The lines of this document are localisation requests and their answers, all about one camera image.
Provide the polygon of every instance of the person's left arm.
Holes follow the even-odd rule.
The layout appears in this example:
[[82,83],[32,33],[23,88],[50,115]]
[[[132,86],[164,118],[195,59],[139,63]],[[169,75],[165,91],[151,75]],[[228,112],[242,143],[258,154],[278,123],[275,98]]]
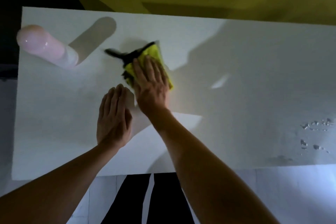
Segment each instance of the person's left arm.
[[69,220],[97,173],[130,140],[132,116],[125,108],[126,91],[118,85],[103,97],[96,147],[0,198],[0,223]]

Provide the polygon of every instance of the tabletop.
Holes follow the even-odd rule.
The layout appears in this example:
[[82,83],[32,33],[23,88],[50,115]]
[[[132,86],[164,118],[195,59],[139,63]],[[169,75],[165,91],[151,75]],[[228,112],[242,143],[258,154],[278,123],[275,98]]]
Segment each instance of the tabletop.
[[[85,59],[64,70],[20,50],[12,177],[34,179],[96,145],[101,98],[124,83],[130,52],[158,41],[175,117],[232,168],[336,163],[336,27],[23,8]],[[173,172],[167,149],[134,110],[134,137],[99,175]]]

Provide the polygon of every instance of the leg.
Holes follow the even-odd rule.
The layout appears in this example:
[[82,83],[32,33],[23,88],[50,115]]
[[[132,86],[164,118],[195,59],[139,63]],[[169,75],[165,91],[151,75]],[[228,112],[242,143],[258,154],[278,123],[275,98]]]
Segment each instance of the leg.
[[176,173],[155,174],[147,224],[194,224]]
[[142,204],[151,174],[128,175],[101,224],[141,224]]

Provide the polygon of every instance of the bottle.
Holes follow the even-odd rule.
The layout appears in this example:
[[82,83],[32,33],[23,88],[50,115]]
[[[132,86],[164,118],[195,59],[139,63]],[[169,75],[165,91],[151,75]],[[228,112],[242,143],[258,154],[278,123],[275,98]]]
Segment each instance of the bottle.
[[78,63],[78,53],[54,38],[41,26],[23,27],[17,33],[16,40],[26,52],[62,68],[71,69]]

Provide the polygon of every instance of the white floor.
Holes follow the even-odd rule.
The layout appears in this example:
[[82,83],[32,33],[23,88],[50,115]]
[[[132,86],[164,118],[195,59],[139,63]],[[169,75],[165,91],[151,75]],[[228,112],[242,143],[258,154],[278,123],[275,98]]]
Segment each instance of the white floor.
[[[0,82],[0,195],[28,182],[11,180],[15,96],[15,80]],[[282,224],[336,223],[336,165],[236,172]],[[124,178],[95,178],[68,223],[99,224]],[[143,204],[142,223],[146,223],[153,185],[152,176]]]

